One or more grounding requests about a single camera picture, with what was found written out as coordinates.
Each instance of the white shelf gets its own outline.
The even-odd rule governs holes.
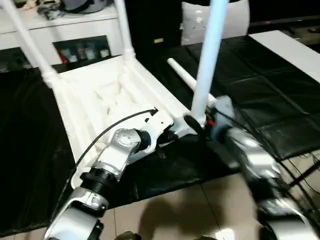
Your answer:
[[[55,20],[46,20],[43,16],[40,16],[37,13],[35,8],[29,10],[23,10],[20,8],[18,11],[21,14],[22,19],[25,20],[27,28],[30,30],[118,18],[116,8],[113,4],[99,12],[91,14],[66,14],[65,16]],[[0,9],[0,34],[12,33],[15,31],[16,29],[7,13],[4,9]]]

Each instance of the small label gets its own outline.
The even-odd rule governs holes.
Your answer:
[[[104,49],[100,51],[101,57],[105,58],[108,57],[110,55],[110,52],[108,49]]]
[[[153,42],[154,42],[155,44],[162,43],[163,41],[164,41],[163,38],[157,38],[157,39],[153,40]]]

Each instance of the black plastic part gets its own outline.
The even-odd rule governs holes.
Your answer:
[[[278,178],[257,179],[249,183],[249,188],[256,203],[286,197],[286,189]]]
[[[217,239],[209,237],[209,236],[201,236],[200,238],[198,238],[196,240],[217,240]]]
[[[93,0],[87,0],[84,2],[84,4],[74,8],[74,9],[67,9],[67,6],[65,5],[64,1],[60,4],[60,11],[67,12],[70,14],[79,14],[90,7],[91,4],[93,4]]]
[[[150,134],[147,131],[136,130],[136,132],[138,133],[138,135],[141,139],[141,142],[140,142],[140,145],[137,149],[137,152],[145,150],[151,144]]]
[[[90,172],[84,172],[80,178],[83,180],[81,187],[103,196],[107,201],[114,197],[117,179],[108,171],[91,168]]]
[[[176,135],[173,131],[166,130],[164,131],[157,139],[156,143],[159,144],[165,144],[172,142],[174,140],[178,139],[178,135]]]
[[[99,220],[96,222],[90,236],[88,237],[88,240],[99,240],[99,237],[104,229],[103,223],[101,223]]]
[[[183,119],[186,122],[186,124],[188,124],[188,126],[192,128],[201,138],[206,137],[205,131],[203,130],[199,122],[197,122],[197,120],[195,120],[192,116],[185,115],[183,116]]]
[[[267,225],[262,226],[259,230],[259,239],[260,240],[278,240],[275,233]]]
[[[137,56],[161,52],[181,44],[181,0],[125,0],[125,6]]]
[[[72,207],[79,209],[83,212],[85,212],[86,214],[89,214],[91,216],[94,216],[96,218],[102,218],[107,210],[107,206],[105,206],[105,208],[100,208],[100,209],[93,209],[89,206],[87,206],[86,204],[83,204],[82,202],[79,201],[74,201],[72,203]]]

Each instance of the tiled floor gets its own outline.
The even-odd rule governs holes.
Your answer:
[[[292,162],[304,171],[313,159],[295,158]],[[299,174],[288,161],[285,164]],[[310,185],[317,186],[319,176],[309,177]],[[240,174],[108,210],[101,221],[101,240],[113,240],[125,231],[138,233],[143,240],[195,240],[200,236],[218,240],[258,239],[255,204]],[[44,232],[42,228],[3,239],[40,240]]]

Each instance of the white rod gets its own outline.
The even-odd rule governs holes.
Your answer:
[[[132,47],[126,5],[124,3],[124,0],[115,0],[114,3],[118,12],[120,31],[121,31],[122,40],[123,40],[124,59],[129,60],[135,57],[135,50]]]
[[[6,11],[6,13],[8,14],[8,16],[11,18],[13,25],[19,32],[21,36],[21,40],[24,41],[25,43],[25,45],[21,46],[24,53],[26,54],[30,52],[33,55],[42,75],[49,76],[52,73],[56,73],[56,71],[47,62],[47,60],[45,59],[45,57],[42,55],[37,45],[35,44],[34,40],[32,39],[27,27],[25,26],[22,19],[20,18],[18,10],[14,5],[13,1],[2,0],[2,6]]]
[[[229,0],[211,0],[210,16],[202,46],[197,84],[194,91],[191,115],[203,125],[205,110],[220,48]]]
[[[173,58],[167,60],[168,64],[173,68],[173,70],[181,77],[181,79],[189,86],[192,91],[195,91],[197,81],[191,76],[179,63],[176,62]],[[208,94],[207,105],[209,107],[213,106],[216,102],[216,98]]]

